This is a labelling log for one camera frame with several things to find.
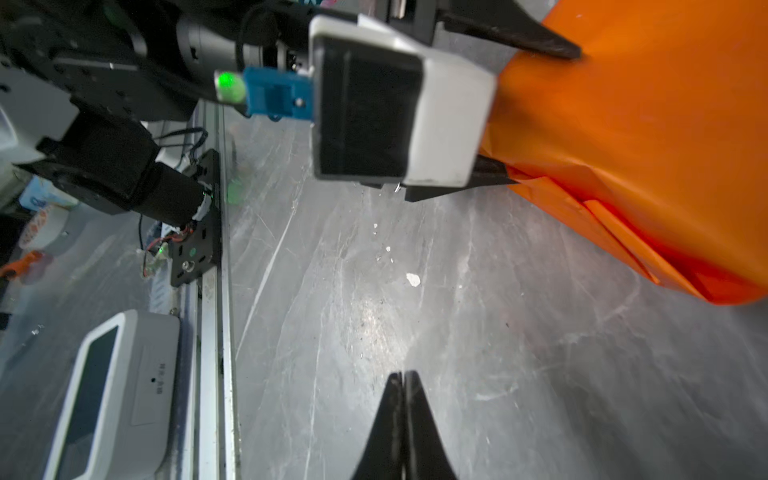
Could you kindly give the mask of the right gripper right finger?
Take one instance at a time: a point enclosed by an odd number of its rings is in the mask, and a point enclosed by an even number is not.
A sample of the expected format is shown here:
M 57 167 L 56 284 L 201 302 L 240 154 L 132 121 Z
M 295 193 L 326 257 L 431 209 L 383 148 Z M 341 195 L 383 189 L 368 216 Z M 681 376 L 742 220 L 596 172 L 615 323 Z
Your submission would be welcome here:
M 404 374 L 404 433 L 406 479 L 457 479 L 416 371 Z

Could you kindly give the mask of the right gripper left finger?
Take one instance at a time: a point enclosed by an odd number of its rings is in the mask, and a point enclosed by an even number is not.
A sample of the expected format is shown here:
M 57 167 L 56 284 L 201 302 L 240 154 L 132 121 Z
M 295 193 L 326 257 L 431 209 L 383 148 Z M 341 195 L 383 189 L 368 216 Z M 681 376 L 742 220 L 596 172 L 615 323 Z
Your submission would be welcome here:
M 401 372 L 389 375 L 361 459 L 352 479 L 403 477 L 404 385 Z

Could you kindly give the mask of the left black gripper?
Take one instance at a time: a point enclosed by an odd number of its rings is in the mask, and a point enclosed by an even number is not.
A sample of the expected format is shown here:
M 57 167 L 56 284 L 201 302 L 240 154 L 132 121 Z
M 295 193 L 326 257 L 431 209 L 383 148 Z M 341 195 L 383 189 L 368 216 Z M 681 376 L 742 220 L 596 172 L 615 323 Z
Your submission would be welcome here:
M 536 21 L 513 0 L 338 0 L 335 9 L 375 18 L 424 45 L 433 44 L 439 19 L 450 32 L 519 50 L 564 60 L 582 56 L 579 45 Z M 515 184 L 504 163 L 483 155 L 468 162 L 422 163 L 403 179 L 409 203 Z

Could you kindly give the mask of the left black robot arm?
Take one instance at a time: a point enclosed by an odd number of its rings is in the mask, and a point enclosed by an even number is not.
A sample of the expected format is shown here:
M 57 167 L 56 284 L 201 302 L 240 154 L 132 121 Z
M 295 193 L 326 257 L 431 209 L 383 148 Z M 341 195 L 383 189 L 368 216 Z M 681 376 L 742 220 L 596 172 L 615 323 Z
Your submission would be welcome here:
M 410 201 L 505 184 L 482 156 L 497 81 L 435 31 L 576 60 L 581 47 L 514 1 L 5 1 L 1 156 L 101 211 L 185 227 L 208 181 L 159 163 L 155 121 L 197 104 L 310 126 L 314 174 L 403 185 Z

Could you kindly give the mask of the white display device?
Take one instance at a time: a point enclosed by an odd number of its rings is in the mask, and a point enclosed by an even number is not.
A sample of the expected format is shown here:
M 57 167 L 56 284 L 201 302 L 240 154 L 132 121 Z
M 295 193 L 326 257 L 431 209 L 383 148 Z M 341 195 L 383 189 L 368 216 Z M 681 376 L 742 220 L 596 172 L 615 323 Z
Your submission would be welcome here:
M 180 321 L 127 310 L 84 337 L 44 476 L 150 479 L 167 450 Z

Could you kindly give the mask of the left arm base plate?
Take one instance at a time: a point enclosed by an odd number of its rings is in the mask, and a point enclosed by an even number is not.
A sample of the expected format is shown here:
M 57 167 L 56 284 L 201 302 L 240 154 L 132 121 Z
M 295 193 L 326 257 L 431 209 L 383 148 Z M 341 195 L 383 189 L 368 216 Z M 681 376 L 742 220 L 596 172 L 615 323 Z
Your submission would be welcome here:
M 178 288 L 200 279 L 220 264 L 222 254 L 221 162 L 215 149 L 207 150 L 199 161 L 196 179 L 211 199 L 208 213 L 192 228 L 181 243 L 171 246 L 170 285 Z

